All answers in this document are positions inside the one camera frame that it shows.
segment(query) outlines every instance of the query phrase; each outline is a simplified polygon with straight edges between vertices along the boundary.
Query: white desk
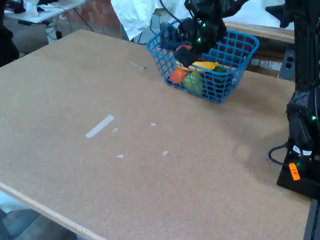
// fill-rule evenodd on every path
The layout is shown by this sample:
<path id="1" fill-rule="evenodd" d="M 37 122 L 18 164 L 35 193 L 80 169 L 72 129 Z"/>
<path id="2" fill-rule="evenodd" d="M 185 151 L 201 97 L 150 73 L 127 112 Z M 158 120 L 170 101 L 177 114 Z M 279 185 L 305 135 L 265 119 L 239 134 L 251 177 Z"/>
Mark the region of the white desk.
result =
<path id="1" fill-rule="evenodd" d="M 48 5 L 39 5 L 44 11 L 39 12 L 38 16 L 31 15 L 28 12 L 15 14 L 12 11 L 5 10 L 4 14 L 7 18 L 23 20 L 34 24 L 42 23 L 43 21 L 49 21 L 48 27 L 45 28 L 49 44 L 55 42 L 57 39 L 55 26 L 52 22 L 52 18 L 63 14 L 65 11 L 76 8 L 82 5 L 85 0 L 59 0 Z"/>

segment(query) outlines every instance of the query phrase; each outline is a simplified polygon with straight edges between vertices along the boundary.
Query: table leg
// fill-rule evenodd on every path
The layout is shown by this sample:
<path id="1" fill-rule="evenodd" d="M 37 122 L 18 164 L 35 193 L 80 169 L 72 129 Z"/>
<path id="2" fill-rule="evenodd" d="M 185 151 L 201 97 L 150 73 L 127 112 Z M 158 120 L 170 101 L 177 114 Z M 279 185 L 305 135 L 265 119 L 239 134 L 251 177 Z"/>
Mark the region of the table leg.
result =
<path id="1" fill-rule="evenodd" d="M 45 26 L 45 32 L 49 44 L 57 41 L 56 27 L 52 21 L 47 26 Z"/>

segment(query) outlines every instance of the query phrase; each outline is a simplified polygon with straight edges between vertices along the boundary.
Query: orange fruit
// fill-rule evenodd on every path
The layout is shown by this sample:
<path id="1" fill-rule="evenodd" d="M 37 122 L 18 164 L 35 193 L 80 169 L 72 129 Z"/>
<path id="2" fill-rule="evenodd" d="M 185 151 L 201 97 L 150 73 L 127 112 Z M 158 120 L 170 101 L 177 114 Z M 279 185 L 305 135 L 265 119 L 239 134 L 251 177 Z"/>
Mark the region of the orange fruit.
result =
<path id="1" fill-rule="evenodd" d="M 187 76 L 188 73 L 186 71 L 183 71 L 181 69 L 174 70 L 170 75 L 170 81 L 174 84 L 183 84 L 185 76 Z"/>

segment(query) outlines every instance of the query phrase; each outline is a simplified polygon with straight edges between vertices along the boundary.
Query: white cloth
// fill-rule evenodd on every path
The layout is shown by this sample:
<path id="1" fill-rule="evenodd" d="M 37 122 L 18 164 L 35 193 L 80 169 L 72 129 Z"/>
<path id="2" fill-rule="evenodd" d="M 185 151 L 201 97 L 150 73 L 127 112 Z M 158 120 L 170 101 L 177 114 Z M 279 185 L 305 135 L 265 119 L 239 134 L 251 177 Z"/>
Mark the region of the white cloth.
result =
<path id="1" fill-rule="evenodd" d="M 185 0 L 162 0 L 162 2 L 177 18 L 184 19 L 190 16 L 184 6 Z M 284 3 L 285 0 L 250 0 L 236 15 L 227 17 L 224 21 L 279 28 L 280 21 L 266 12 L 265 7 Z M 155 9 L 162 8 L 159 0 L 111 0 L 111 4 L 130 40 L 146 30 Z M 164 22 L 171 21 L 173 18 L 166 13 Z"/>

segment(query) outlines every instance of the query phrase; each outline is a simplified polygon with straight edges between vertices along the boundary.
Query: paper scrap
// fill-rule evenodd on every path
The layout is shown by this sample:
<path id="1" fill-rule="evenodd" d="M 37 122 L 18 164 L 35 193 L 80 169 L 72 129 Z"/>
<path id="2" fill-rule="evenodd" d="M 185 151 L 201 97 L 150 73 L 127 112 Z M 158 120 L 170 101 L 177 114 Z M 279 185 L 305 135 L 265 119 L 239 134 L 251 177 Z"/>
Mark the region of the paper scrap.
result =
<path id="1" fill-rule="evenodd" d="M 113 119 L 115 119 L 114 116 L 109 115 L 107 116 L 102 122 L 100 122 L 97 126 L 95 126 L 94 128 L 92 128 L 92 130 L 90 132 L 88 132 L 85 136 L 87 138 L 92 138 L 94 137 L 96 134 L 98 134 L 104 127 L 106 127 L 109 123 L 111 123 L 113 121 Z"/>
<path id="2" fill-rule="evenodd" d="M 132 63 L 133 65 L 135 65 L 136 67 L 138 67 L 140 69 L 146 69 L 147 68 L 146 66 L 140 66 L 140 65 L 134 63 L 133 61 L 130 61 L 130 63 Z"/>

